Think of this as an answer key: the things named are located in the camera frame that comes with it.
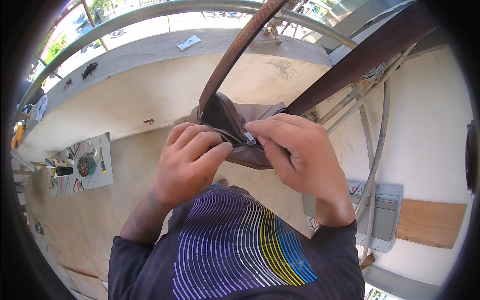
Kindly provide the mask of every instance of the zipper pull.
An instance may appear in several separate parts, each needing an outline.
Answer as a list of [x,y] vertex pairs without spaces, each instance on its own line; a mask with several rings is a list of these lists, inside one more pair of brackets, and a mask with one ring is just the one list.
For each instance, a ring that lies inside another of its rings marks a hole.
[[252,134],[250,132],[248,132],[244,129],[243,134],[247,137],[247,145],[248,146],[253,146],[253,145],[257,144],[257,141],[255,140],[255,138],[252,136]]

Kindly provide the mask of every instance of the brown bag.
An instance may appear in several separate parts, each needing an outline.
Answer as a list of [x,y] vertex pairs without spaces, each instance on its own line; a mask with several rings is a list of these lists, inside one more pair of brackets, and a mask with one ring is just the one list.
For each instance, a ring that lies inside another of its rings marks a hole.
[[217,93],[206,104],[200,119],[197,111],[198,107],[195,107],[187,122],[207,125],[219,133],[224,142],[232,143],[233,150],[226,161],[254,169],[272,168],[262,145],[245,130],[245,124],[285,112],[283,102],[276,105],[238,104]]

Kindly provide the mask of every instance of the dark t-shirt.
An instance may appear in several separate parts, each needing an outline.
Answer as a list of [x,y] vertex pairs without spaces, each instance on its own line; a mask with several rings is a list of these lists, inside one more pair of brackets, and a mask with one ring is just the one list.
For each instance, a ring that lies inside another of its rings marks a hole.
[[113,299],[363,299],[357,223],[308,239],[239,188],[174,209],[156,245],[115,237]]

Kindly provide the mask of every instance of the finger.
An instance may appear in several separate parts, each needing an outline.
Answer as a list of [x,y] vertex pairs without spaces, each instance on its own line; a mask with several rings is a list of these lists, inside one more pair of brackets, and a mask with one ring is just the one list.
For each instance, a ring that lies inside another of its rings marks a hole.
[[185,131],[185,129],[193,125],[195,124],[190,122],[185,122],[173,127],[172,131],[170,131],[170,134],[168,135],[165,146],[173,145],[177,141],[177,139],[180,137],[180,135]]
[[249,122],[245,129],[254,136],[262,136],[273,140],[293,154],[305,135],[303,128],[276,119],[266,119]]
[[183,149],[183,155],[190,161],[197,160],[211,146],[217,146],[222,143],[222,137],[217,132],[198,133]]
[[183,149],[195,136],[201,132],[214,132],[206,125],[194,125],[186,128],[174,143],[177,149]]
[[200,174],[207,176],[218,169],[220,164],[232,152],[232,149],[232,144],[227,142],[221,143],[220,145],[208,150],[207,153],[202,155],[201,158],[197,159],[192,164],[194,168],[200,172]]
[[300,128],[306,129],[306,130],[311,130],[311,129],[316,128],[316,126],[319,126],[318,124],[316,124],[312,121],[309,121],[305,118],[302,118],[300,116],[289,115],[289,114],[286,114],[286,113],[276,114],[276,115],[273,115],[273,116],[267,118],[267,120],[268,119],[280,120],[280,121],[283,121],[285,123],[292,124],[292,125],[295,125],[297,127],[300,127]]
[[295,173],[295,169],[290,162],[290,157],[284,148],[280,147],[269,138],[258,136],[257,139],[264,147],[268,161],[272,164],[272,167],[275,169],[282,182],[284,182],[286,177]]

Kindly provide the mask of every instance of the hand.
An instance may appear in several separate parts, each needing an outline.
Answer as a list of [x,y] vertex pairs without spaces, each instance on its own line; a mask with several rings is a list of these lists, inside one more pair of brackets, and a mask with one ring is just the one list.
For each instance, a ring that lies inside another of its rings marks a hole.
[[262,144],[285,185],[317,197],[321,224],[344,226],[353,222],[347,180],[322,125],[299,116],[277,114],[249,122],[245,129]]
[[174,207],[206,189],[231,151],[232,145],[205,125],[175,126],[158,163],[155,189],[160,201]]

